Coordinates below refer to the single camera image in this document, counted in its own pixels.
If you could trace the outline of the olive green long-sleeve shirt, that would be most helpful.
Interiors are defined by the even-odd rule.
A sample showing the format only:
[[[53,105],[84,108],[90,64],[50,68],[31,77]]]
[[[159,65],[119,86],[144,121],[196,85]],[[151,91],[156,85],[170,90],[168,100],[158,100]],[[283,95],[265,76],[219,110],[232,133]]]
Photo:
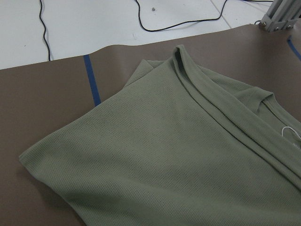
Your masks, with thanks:
[[[184,46],[20,155],[88,226],[298,226],[301,124]]]

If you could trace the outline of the aluminium frame post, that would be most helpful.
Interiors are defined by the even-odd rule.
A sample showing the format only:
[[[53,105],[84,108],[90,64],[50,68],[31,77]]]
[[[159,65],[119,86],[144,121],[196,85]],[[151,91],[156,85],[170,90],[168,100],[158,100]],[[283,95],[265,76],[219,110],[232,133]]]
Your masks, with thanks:
[[[274,0],[259,23],[267,32],[290,30],[301,16],[301,0]]]

